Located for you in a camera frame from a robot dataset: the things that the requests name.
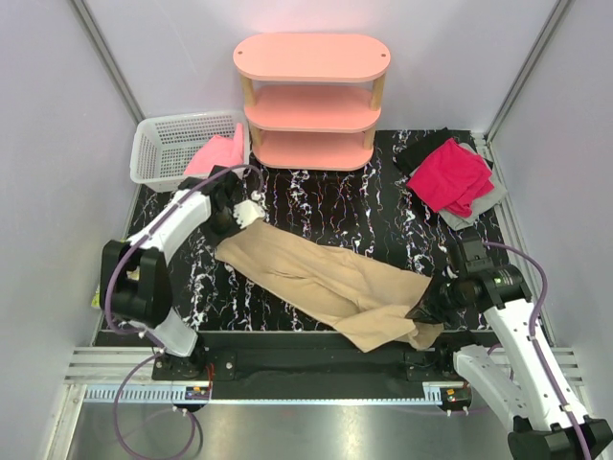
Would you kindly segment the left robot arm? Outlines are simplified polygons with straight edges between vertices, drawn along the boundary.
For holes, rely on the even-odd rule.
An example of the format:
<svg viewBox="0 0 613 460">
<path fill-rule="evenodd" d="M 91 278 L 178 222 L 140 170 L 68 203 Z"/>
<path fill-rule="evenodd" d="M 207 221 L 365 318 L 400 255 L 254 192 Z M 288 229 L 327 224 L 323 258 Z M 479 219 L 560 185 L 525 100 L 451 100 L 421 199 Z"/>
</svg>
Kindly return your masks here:
<svg viewBox="0 0 613 460">
<path fill-rule="evenodd" d="M 215 166 L 206 179 L 186 178 L 167 207 L 146 228 L 102 250 L 100 304 L 116 334 L 144 334 L 174 356 L 173 368 L 188 380 L 206 370 L 198 335 L 173 308 L 168 265 L 194 230 L 217 246 L 240 230 L 234 216 L 239 177 Z"/>
</svg>

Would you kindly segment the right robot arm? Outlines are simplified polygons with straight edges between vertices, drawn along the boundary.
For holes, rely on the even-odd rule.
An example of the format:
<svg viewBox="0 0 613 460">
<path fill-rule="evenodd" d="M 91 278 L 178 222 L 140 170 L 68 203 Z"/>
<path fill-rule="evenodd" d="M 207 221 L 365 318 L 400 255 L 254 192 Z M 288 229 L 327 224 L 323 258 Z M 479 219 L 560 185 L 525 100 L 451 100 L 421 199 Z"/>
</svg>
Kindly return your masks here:
<svg viewBox="0 0 613 460">
<path fill-rule="evenodd" d="M 464 379 L 508 432 L 515 459 L 595 459 L 612 442 L 608 421 L 592 417 L 565 378 L 537 326 L 546 295 L 534 297 L 520 269 L 497 265 L 489 241 L 469 238 L 449 251 L 456 276 L 432 279 L 408 318 L 437 324 L 473 307 L 498 337 L 513 371 L 503 372 L 489 348 L 465 335 L 438 348 L 435 368 Z"/>
</svg>

